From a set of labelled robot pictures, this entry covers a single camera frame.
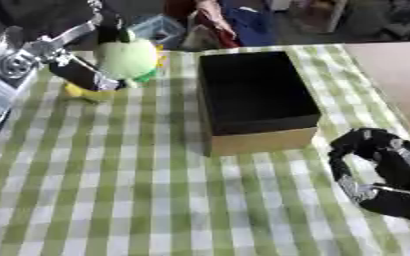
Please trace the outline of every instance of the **green plush toy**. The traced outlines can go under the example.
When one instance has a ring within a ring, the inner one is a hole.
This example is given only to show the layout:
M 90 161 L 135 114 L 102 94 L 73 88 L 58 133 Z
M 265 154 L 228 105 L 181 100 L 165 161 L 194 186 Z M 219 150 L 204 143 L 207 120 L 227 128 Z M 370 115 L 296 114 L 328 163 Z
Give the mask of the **green plush toy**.
M 98 46 L 94 55 L 97 67 L 112 79 L 125 80 L 128 86 L 138 87 L 155 76 L 161 66 L 160 50 L 149 40 L 137 38 L 128 30 L 130 42 L 107 42 Z M 72 97 L 93 101 L 109 99 L 115 91 L 89 91 L 74 84 L 67 84 Z

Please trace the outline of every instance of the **open cardboard box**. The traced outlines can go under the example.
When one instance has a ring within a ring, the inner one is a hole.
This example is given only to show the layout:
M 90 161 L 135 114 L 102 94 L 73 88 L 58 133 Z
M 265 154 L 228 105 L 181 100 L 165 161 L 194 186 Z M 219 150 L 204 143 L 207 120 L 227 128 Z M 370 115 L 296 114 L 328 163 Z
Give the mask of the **open cardboard box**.
M 285 52 L 202 56 L 198 97 L 207 156 L 304 147 L 321 116 Z

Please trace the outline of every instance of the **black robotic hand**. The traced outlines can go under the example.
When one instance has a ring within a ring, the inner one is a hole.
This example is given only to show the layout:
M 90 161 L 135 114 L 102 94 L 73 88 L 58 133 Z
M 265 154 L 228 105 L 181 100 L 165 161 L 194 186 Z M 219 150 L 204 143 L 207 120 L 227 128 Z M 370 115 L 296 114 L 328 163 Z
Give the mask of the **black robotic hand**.
M 352 130 L 331 143 L 329 164 L 336 182 L 360 207 L 410 219 L 410 141 L 383 129 Z M 343 158 L 354 154 L 376 164 L 384 183 L 359 184 Z

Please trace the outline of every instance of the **blue container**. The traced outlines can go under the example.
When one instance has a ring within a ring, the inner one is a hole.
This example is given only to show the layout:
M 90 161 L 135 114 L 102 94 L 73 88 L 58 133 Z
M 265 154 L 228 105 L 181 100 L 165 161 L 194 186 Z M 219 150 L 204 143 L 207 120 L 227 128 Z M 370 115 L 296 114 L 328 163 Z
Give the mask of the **blue container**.
M 162 14 L 153 16 L 130 27 L 137 37 L 149 39 L 163 49 L 176 49 L 185 34 L 185 29 L 177 21 Z

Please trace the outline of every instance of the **checkered tablecloth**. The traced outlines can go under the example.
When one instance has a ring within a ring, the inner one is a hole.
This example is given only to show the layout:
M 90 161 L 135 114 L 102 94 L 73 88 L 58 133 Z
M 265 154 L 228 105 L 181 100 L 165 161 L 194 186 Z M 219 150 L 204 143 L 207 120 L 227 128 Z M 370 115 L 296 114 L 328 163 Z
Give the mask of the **checkered tablecloth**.
M 410 255 L 410 222 L 350 203 L 326 156 L 352 127 L 410 130 L 343 46 L 285 50 L 323 112 L 312 145 L 229 157 L 202 155 L 200 54 L 99 105 L 42 72 L 0 133 L 0 255 Z

